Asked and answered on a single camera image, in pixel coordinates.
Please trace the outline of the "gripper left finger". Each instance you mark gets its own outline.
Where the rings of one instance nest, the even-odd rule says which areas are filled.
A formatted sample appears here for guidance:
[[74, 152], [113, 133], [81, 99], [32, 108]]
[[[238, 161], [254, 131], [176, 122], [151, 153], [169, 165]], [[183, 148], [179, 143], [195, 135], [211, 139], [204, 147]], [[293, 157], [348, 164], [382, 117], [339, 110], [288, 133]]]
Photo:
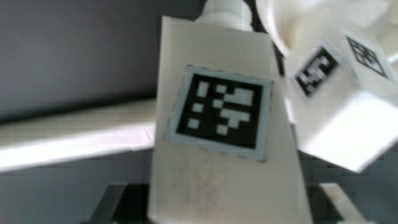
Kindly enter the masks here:
[[112, 224], [112, 217], [121, 202], [124, 189], [124, 183], [108, 185], [87, 224]]

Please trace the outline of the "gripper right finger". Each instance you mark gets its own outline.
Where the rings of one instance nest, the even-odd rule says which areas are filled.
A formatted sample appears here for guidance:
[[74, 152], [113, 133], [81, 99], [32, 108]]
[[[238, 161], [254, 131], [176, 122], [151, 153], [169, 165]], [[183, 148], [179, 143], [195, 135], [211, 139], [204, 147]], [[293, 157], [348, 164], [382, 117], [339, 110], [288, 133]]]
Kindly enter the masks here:
[[336, 183], [321, 183], [320, 188], [343, 218], [343, 220], [336, 224], [373, 224], [373, 222], [366, 220], [359, 212], [359, 209], [339, 185]]

